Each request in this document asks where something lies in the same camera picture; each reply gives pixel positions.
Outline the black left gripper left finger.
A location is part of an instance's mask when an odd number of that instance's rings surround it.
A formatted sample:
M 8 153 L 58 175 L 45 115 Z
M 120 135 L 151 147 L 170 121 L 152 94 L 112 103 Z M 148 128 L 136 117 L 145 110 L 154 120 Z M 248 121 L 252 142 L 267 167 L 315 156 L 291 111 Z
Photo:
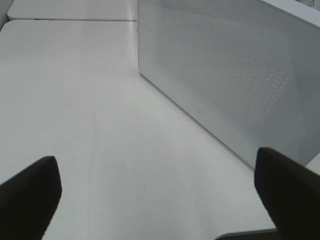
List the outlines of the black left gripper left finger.
M 41 240 L 62 196 L 57 160 L 45 156 L 0 185 L 0 238 Z

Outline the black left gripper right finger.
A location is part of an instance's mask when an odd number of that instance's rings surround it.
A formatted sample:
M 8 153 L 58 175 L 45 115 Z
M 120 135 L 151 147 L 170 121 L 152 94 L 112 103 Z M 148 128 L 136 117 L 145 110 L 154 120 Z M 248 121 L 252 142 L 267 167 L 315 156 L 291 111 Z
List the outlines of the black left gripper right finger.
M 257 151 L 254 186 L 284 240 L 320 238 L 320 176 L 280 152 Z

